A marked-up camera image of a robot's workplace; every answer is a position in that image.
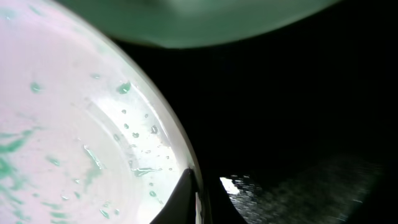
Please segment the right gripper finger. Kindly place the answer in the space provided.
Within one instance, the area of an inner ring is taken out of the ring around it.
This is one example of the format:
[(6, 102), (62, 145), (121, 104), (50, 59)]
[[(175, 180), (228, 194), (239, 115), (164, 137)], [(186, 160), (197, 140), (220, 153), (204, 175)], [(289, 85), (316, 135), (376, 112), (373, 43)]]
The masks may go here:
[(150, 224), (195, 224), (197, 192), (193, 170), (185, 169), (167, 203)]

